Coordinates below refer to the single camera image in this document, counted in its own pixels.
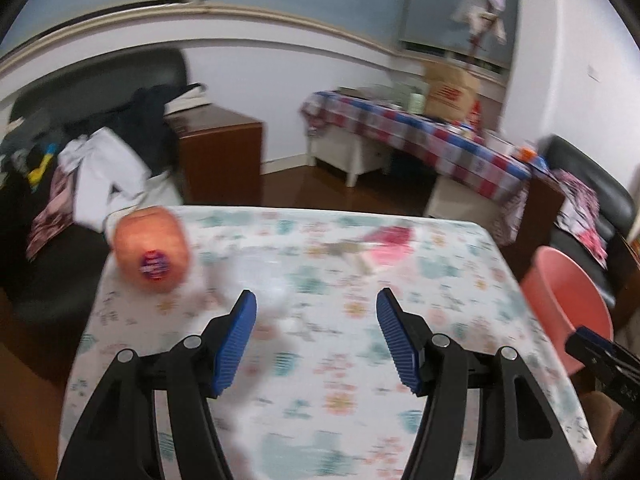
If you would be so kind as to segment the person's right hand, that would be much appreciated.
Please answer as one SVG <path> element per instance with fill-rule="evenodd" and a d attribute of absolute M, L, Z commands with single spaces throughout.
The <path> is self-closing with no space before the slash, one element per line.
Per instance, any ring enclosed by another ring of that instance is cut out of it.
<path fill-rule="evenodd" d="M 597 445 L 582 478 L 640 480 L 638 419 L 600 391 L 579 400 Z"/>

